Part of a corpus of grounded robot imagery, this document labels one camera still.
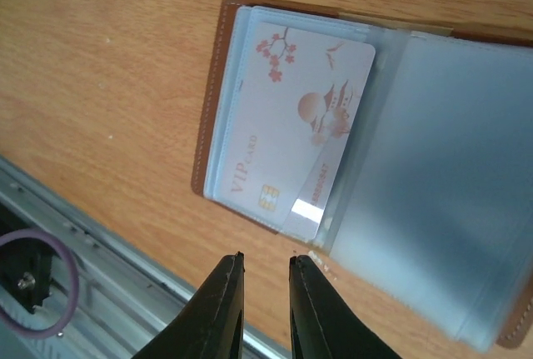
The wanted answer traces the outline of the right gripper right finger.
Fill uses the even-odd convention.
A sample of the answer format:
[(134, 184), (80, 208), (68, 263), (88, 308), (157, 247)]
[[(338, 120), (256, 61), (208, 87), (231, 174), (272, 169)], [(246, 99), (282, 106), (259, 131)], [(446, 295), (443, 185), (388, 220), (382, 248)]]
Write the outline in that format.
[(307, 255), (289, 262), (294, 358), (398, 358), (345, 303)]

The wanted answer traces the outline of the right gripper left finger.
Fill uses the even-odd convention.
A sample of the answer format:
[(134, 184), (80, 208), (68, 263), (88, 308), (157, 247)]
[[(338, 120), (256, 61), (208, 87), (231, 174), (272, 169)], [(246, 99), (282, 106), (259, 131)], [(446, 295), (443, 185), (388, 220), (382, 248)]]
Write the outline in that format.
[(242, 357), (244, 273), (241, 252), (222, 257), (178, 316), (135, 358)]

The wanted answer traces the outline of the white VIP cherry blossom card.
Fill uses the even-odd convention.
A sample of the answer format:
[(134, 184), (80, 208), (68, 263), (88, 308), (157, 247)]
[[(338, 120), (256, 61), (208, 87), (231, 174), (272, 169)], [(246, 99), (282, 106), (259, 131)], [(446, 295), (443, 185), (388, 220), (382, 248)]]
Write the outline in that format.
[(301, 240), (318, 231), (375, 48), (258, 22), (229, 88), (206, 194)]

